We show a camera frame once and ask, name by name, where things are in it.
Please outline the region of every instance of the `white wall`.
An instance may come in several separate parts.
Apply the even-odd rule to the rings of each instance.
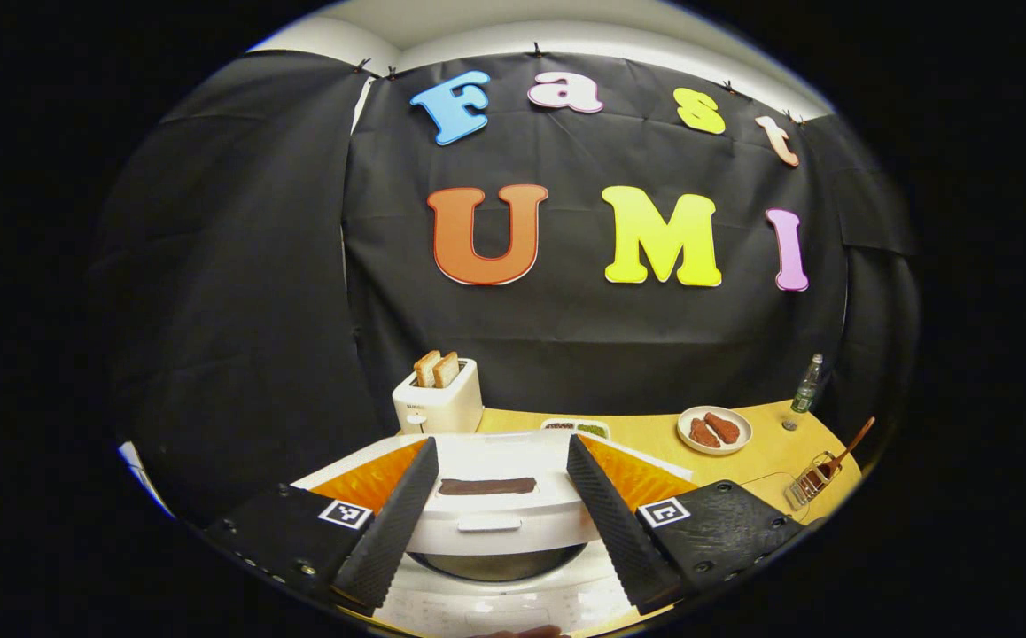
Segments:
[[[729,37],[720,48],[729,51]],[[522,22],[489,26],[452,36],[440,37],[399,51],[374,33],[351,24],[314,13],[289,25],[253,49],[299,49],[359,64],[371,57],[366,69],[379,75],[388,66],[415,69],[433,62],[451,61],[469,55],[525,52],[532,43],[542,51],[564,51],[627,57],[635,62],[663,66],[706,80],[732,81],[733,88],[755,101],[796,118],[812,120],[833,113],[832,106],[804,84],[799,77],[768,61],[755,49],[744,45],[741,59],[700,47],[669,36],[626,28],[626,26],[588,22]]]

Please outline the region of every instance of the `blue letter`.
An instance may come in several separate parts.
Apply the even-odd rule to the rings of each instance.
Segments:
[[[463,73],[452,80],[443,81],[423,93],[411,97],[412,105],[423,105],[427,113],[431,114],[432,120],[438,125],[438,134],[435,142],[440,147],[449,145],[453,141],[461,139],[474,130],[478,130],[487,121],[483,114],[472,114],[465,110],[465,107],[472,106],[476,109],[484,109],[489,105],[489,97],[485,92],[474,84],[484,84],[489,81],[489,77],[480,70],[472,70]],[[464,86],[462,94],[456,95],[453,89]]]

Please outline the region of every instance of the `toaster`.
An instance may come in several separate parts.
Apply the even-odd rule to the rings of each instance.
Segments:
[[[472,433],[481,423],[481,385],[477,363],[459,358],[458,376],[448,388],[421,388],[418,373],[403,380],[391,397],[403,433]]]

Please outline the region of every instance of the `white plate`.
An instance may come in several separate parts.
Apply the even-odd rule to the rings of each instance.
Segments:
[[[552,424],[573,424],[573,429],[570,429],[570,431],[568,431],[567,428],[549,428],[549,425],[552,425]],[[607,427],[607,424],[603,423],[603,421],[592,421],[592,420],[545,420],[544,423],[541,424],[541,429],[543,431],[545,431],[545,429],[558,429],[558,431],[561,431],[561,432],[581,431],[583,433],[590,433],[588,431],[582,431],[581,430],[581,426],[599,426],[599,427],[603,428],[603,436],[600,437],[600,438],[601,439],[608,439],[608,440],[611,439],[611,428]],[[591,436],[597,436],[597,435],[595,435],[595,433],[590,433],[590,435]]]
[[[723,420],[732,421],[737,429],[740,429],[741,435],[733,443],[724,443],[723,440],[719,439],[718,447],[706,447],[695,439],[690,439],[690,421],[704,420],[707,412],[713,412],[717,416],[722,416]],[[745,444],[749,443],[749,439],[753,439],[753,427],[743,415],[733,411],[733,409],[716,407],[716,405],[699,405],[699,407],[692,407],[678,415],[678,438],[699,452],[722,456],[745,447]]]

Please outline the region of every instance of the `white appliance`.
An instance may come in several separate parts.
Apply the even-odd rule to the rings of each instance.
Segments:
[[[293,485],[311,489],[428,436],[381,440]],[[542,625],[579,631],[627,613],[631,603],[567,476],[570,436],[586,435],[532,431],[433,436],[438,478],[387,600],[376,609],[377,621],[417,635],[459,638]],[[690,470],[613,441],[603,443],[692,479]],[[524,493],[458,496],[439,491],[443,479],[517,478],[532,478],[536,485]],[[453,572],[458,566],[471,573]],[[486,569],[498,577],[477,577]]]
[[[448,388],[421,388],[416,372],[391,397],[403,433],[472,433],[481,423],[481,385],[477,361],[459,358],[458,376]]]

